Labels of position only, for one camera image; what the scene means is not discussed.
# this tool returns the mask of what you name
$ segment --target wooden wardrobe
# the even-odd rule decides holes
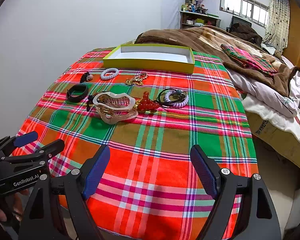
[[[290,0],[288,47],[282,55],[300,67],[300,8],[294,0]]]

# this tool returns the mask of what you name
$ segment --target curtain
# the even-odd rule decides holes
[[[269,43],[282,54],[283,49],[288,46],[289,22],[289,0],[270,0],[269,19],[263,43]]]

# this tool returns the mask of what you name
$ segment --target dark jacket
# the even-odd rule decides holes
[[[230,28],[230,33],[240,39],[257,44],[261,47],[262,37],[249,25],[234,23]]]

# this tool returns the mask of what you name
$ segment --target metal screw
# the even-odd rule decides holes
[[[254,177],[256,180],[261,179],[261,176],[260,176],[258,173],[253,174],[253,177]]]
[[[77,174],[79,174],[79,172],[80,172],[79,169],[73,169],[73,170],[71,171],[71,174],[72,174],[72,175],[77,175]]]
[[[230,170],[229,170],[229,169],[227,169],[227,168],[223,168],[223,169],[221,169],[221,172],[222,172],[224,175],[228,175],[228,174],[230,174]]]
[[[42,174],[42,175],[40,176],[40,179],[41,179],[41,180],[45,180],[47,177],[48,177],[47,174]]]

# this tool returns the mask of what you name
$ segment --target cardboard box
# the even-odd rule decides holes
[[[105,68],[153,69],[193,74],[191,48],[165,44],[125,44],[103,58]]]

